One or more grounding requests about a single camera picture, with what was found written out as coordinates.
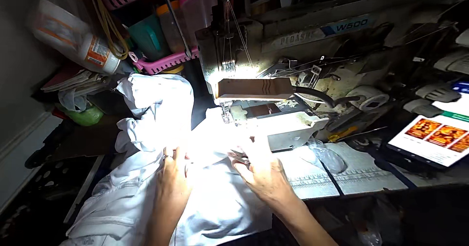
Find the right hand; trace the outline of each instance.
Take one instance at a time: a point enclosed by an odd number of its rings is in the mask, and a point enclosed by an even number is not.
[[[231,159],[232,166],[247,186],[272,210],[279,211],[299,200],[285,175],[282,163],[270,151],[267,136],[257,136],[254,142],[246,138],[239,147],[249,157],[249,169],[235,159]]]

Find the green plastic bag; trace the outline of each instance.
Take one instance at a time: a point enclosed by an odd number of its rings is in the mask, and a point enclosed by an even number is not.
[[[63,111],[65,115],[81,126],[91,126],[96,124],[104,115],[104,113],[96,106],[92,106],[82,112],[70,111],[64,107],[61,108],[61,111]]]

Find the orange image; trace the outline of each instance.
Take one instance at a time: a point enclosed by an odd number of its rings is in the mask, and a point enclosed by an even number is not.
[[[436,130],[440,125],[441,123],[427,119],[421,119],[414,126],[412,126],[412,128],[410,128],[406,134],[414,136],[415,138],[423,139]]]
[[[450,150],[456,151],[458,153],[464,152],[469,147],[469,135],[466,135],[457,141],[455,144],[449,147]]]
[[[448,146],[453,141],[465,134],[467,130],[454,128],[448,125],[441,127],[436,133],[432,134],[427,141],[439,146]]]

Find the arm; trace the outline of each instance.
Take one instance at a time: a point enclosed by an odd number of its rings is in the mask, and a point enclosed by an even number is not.
[[[267,137],[256,137],[254,143],[246,139],[241,148],[249,157],[249,169],[237,160],[232,160],[233,167],[247,186],[285,224],[296,241],[302,246],[336,246],[337,243],[293,192],[282,163],[270,151]]]
[[[186,177],[185,153],[178,147],[174,150],[165,148],[163,154],[164,167],[157,175],[157,193],[148,223],[147,246],[168,246],[192,190]]]

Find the yellow cable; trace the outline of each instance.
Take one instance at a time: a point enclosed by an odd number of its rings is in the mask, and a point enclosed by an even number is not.
[[[107,11],[107,8],[104,6],[102,0],[91,0],[93,2],[94,9],[96,10],[97,18],[101,23],[101,27],[103,28],[104,33],[107,37],[107,43],[109,45],[109,49],[111,52],[119,59],[124,60],[128,55],[128,45],[124,38],[120,35],[120,32],[117,30],[117,27],[114,24],[114,21],[111,18],[111,15]],[[113,31],[115,37],[119,40],[120,46],[124,48],[124,52],[120,52],[117,49],[116,45],[114,45],[114,41],[111,37],[111,32],[109,28]]]

